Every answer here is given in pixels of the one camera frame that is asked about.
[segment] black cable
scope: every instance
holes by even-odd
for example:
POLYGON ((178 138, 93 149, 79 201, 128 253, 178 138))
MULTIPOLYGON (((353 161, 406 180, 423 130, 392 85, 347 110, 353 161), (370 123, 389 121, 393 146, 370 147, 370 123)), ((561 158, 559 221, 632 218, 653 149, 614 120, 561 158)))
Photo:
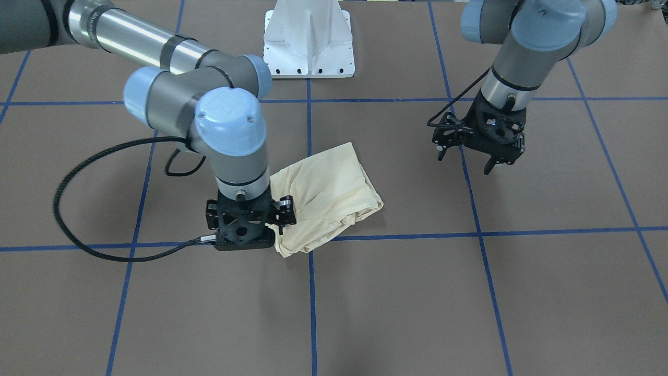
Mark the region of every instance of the black cable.
POLYGON ((436 115, 434 115, 431 119, 427 120, 427 126, 432 126, 432 127, 436 127, 436 128, 439 127, 439 126, 440 126, 439 124, 434 124, 434 123, 432 123, 432 122, 433 122, 433 121, 434 121, 440 114, 442 114, 442 113, 445 112, 447 109, 449 109, 453 104, 455 104, 455 102, 457 102, 458 100, 462 99, 462 97, 463 97, 464 95, 466 95, 466 93, 468 93, 469 90, 471 90, 471 89, 472 89, 478 82, 482 81, 482 79, 485 78, 485 76, 487 75, 487 73, 488 73, 489 71, 490 71, 490 69, 487 68, 487 70, 486 70, 483 74, 481 74, 480 77, 476 78, 476 80, 473 81, 473 83, 471 83, 466 89, 464 89, 463 92, 461 92, 458 96, 456 96, 456 97, 453 98, 451 101, 449 101, 448 104, 446 104, 445 107, 441 108, 441 110, 440 110, 439 112, 437 112, 436 115))
POLYGON ((196 173, 200 167, 204 164, 204 161, 206 160, 206 155, 202 157, 200 162, 195 166, 194 169, 188 171, 187 173, 173 173, 172 171, 169 171, 169 168, 172 166, 172 162, 174 162, 174 159, 178 155, 178 153, 181 153, 180 149, 176 149, 172 155, 170 155, 169 159, 167 160, 167 163, 165 164, 165 175, 167 176, 174 176, 174 177, 183 177, 183 176, 191 176, 192 174, 196 173))
POLYGON ((81 170, 86 168, 88 165, 91 163, 104 158, 108 156, 109 154, 116 153, 117 151, 121 151, 123 149, 127 149, 130 147, 135 147, 138 145, 144 145, 144 144, 152 144, 152 143, 169 143, 169 142, 176 142, 176 143, 185 143, 186 139, 185 138, 180 138, 180 137, 152 137, 152 138, 141 138, 140 140, 133 140, 133 141, 128 141, 126 143, 122 143, 120 145, 116 145, 114 147, 110 147, 106 150, 103 150, 99 152, 98 154, 95 154, 94 156, 86 159, 85 161, 81 162, 77 167, 74 167, 72 171, 70 171, 63 181, 58 185, 58 189, 55 191, 55 196, 53 196, 53 216, 55 217, 55 221, 58 223, 58 226, 60 229, 63 231, 63 233, 69 238, 69 240, 74 243, 77 247, 81 248, 83 251, 87 252, 88 254, 91 254, 97 258, 103 258, 105 260, 111 260, 111 261, 118 261, 118 262, 145 262, 145 261, 152 261, 152 260, 157 260, 158 258, 163 258, 164 256, 173 254, 174 252, 181 250, 185 247, 188 246, 193 246, 195 244, 203 244, 206 243, 206 241, 203 241, 202 238, 196 238, 192 240, 188 240, 187 242, 180 244, 171 250, 162 252, 161 254, 156 254, 153 256, 147 256, 147 257, 118 257, 118 256, 111 256, 107 254, 100 253, 98 251, 93 250, 92 248, 88 247, 84 243, 82 243, 79 239, 77 239, 74 234, 69 230, 65 222, 63 221, 62 216, 60 215, 60 199, 63 195, 63 192, 65 191, 65 188, 69 184, 69 182, 79 173, 81 170))

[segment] robotic arm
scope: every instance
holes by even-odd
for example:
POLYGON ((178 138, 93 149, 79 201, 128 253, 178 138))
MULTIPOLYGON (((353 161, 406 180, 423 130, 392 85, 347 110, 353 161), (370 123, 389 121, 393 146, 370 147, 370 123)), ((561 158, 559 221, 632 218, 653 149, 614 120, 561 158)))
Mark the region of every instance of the robotic arm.
POLYGON ((446 112, 430 121, 438 160, 464 145, 490 155, 485 175, 514 164, 524 153, 526 107, 545 77, 557 61, 604 36, 616 17, 615 0, 471 0, 462 14, 464 37, 502 46, 466 116, 446 112))
POLYGON ((232 57, 118 9, 108 0, 0 2, 0 53, 82 44, 146 67, 124 89, 126 108, 211 163, 217 200, 206 204, 216 249, 267 248, 265 224, 295 224, 291 196, 272 200, 266 126, 257 98, 271 89, 258 56, 232 57))

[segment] white mounting base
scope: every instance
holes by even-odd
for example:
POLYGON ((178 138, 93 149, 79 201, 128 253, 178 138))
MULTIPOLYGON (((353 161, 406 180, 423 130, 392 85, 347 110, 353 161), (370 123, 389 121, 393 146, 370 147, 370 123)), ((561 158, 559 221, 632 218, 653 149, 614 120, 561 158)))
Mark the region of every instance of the white mounting base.
POLYGON ((350 14, 336 0, 279 0, 265 15, 264 60, 272 78, 352 77, 350 14))

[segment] light blue joint cap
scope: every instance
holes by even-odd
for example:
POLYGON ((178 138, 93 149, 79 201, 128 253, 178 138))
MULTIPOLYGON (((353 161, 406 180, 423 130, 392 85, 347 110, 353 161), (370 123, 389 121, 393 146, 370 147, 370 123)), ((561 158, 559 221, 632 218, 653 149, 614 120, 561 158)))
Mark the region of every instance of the light blue joint cap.
POLYGON ((462 35, 468 41, 482 44, 480 18, 484 0, 470 0, 462 13, 462 35))
POLYGON ((213 150, 232 157, 258 151, 267 138, 260 102, 242 88, 217 88, 195 106, 195 129, 213 150))
POLYGON ((556 51, 578 36, 586 16, 580 0, 526 0, 510 32, 525 48, 556 51))
POLYGON ((162 72, 167 71, 156 67, 140 68, 128 78, 123 89, 123 102, 125 102, 126 109, 132 116, 146 125, 148 125, 148 121, 146 120, 148 92, 151 90, 153 81, 162 72))
POLYGON ((615 0, 601 0, 601 3, 603 3, 603 9, 605 9, 605 25, 603 26, 603 31, 594 42, 607 34, 617 20, 617 3, 615 3, 615 0))
POLYGON ((267 63, 261 57, 256 55, 242 55, 244 58, 250 60, 255 67, 257 73, 257 98, 262 99, 271 90, 271 71, 267 63))

